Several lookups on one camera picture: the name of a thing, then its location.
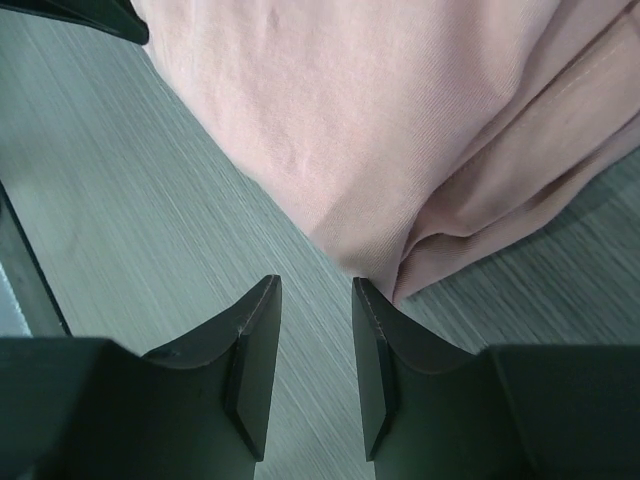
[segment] pink fabric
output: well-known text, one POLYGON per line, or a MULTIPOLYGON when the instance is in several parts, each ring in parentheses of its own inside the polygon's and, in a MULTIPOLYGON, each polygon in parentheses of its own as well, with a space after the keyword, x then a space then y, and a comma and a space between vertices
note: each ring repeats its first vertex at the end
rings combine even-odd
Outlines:
POLYGON ((399 300, 640 144, 629 0, 134 0, 147 51, 312 241, 399 300))

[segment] fabric fold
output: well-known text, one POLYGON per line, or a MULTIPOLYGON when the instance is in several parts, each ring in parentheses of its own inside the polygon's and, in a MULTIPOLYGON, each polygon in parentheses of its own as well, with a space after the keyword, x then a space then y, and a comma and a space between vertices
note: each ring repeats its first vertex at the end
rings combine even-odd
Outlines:
POLYGON ((628 0, 134 0, 204 128, 394 301, 534 232, 640 144, 628 0))

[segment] black object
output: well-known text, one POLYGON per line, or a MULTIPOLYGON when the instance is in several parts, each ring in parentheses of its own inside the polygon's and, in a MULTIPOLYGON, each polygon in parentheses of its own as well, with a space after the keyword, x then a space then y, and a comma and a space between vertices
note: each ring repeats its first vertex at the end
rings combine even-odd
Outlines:
POLYGON ((20 312, 33 336, 59 337, 71 334, 1 182, 0 269, 6 275, 5 281, 11 286, 20 312))
POLYGON ((95 28, 139 45, 149 29, 129 0, 0 0, 0 8, 95 28))
POLYGON ((0 478, 253 478, 281 295, 266 277, 142 358, 105 339, 0 339, 0 478))
POLYGON ((640 478, 640 348, 471 355, 353 283, 365 450, 377 480, 640 478))

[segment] pink cloth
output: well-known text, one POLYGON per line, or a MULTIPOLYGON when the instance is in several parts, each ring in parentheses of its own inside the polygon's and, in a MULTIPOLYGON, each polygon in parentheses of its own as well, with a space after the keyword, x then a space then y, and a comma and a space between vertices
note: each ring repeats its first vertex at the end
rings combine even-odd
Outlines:
POLYGON ((231 161, 400 300, 534 232, 640 144, 629 0, 134 0, 231 161))

